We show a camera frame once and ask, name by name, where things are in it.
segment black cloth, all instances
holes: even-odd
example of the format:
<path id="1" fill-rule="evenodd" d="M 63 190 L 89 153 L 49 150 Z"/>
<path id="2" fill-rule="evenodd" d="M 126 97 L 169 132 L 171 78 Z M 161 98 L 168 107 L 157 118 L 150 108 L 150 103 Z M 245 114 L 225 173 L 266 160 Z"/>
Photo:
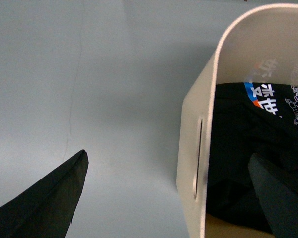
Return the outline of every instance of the black cloth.
<path id="1" fill-rule="evenodd" d="M 88 156 L 81 150 L 0 207 L 0 238 L 64 238 L 87 169 Z"/>
<path id="2" fill-rule="evenodd" d="M 253 154 L 249 172 L 276 238 L 298 238 L 298 177 Z"/>
<path id="3" fill-rule="evenodd" d="M 298 87 L 230 83 L 216 88 L 207 212 L 271 233 L 248 171 L 253 153 L 298 177 Z"/>

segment white box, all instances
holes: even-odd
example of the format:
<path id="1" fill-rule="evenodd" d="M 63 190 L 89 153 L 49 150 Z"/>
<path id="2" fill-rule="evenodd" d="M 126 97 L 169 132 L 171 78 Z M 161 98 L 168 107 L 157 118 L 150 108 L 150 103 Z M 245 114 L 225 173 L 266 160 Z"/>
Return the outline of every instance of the white box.
<path id="1" fill-rule="evenodd" d="M 245 82 L 255 62 L 271 58 L 298 62 L 298 4 L 261 6 L 234 21 L 183 101 L 177 188 L 191 238 L 273 237 L 206 216 L 216 84 Z M 289 77 L 267 83 L 293 84 Z"/>

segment black fabric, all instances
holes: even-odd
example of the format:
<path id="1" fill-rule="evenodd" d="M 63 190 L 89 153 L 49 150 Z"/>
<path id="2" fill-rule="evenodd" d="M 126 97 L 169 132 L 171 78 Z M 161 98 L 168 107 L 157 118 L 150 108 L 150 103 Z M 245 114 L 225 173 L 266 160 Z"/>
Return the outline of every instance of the black fabric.
<path id="1" fill-rule="evenodd" d="M 248 163 L 257 153 L 298 177 L 298 102 L 291 103 L 298 100 L 298 88 L 262 83 L 251 86 L 259 90 L 272 87 L 273 96 L 262 93 L 257 100 L 276 100 L 274 108 L 278 110 L 270 108 L 269 112 L 253 102 L 246 90 L 249 85 L 217 85 L 207 212 L 237 225 L 271 232 L 255 195 Z"/>
<path id="2" fill-rule="evenodd" d="M 252 155 L 248 167 L 256 195 L 276 238 L 298 238 L 298 176 L 258 154 Z"/>
<path id="3" fill-rule="evenodd" d="M 0 238 L 64 238 L 87 168 L 87 153 L 81 150 L 0 207 Z"/>

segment black pointed object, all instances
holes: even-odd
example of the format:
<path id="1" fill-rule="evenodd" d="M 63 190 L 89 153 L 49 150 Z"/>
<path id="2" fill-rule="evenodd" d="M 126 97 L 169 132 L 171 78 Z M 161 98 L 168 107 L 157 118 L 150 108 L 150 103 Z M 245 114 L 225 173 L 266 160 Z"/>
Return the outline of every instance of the black pointed object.
<path id="1" fill-rule="evenodd" d="M 0 207 L 0 238 L 64 238 L 87 168 L 87 153 L 81 150 Z"/>
<path id="2" fill-rule="evenodd" d="M 258 154 L 252 155 L 248 168 L 276 238 L 298 238 L 298 177 Z"/>

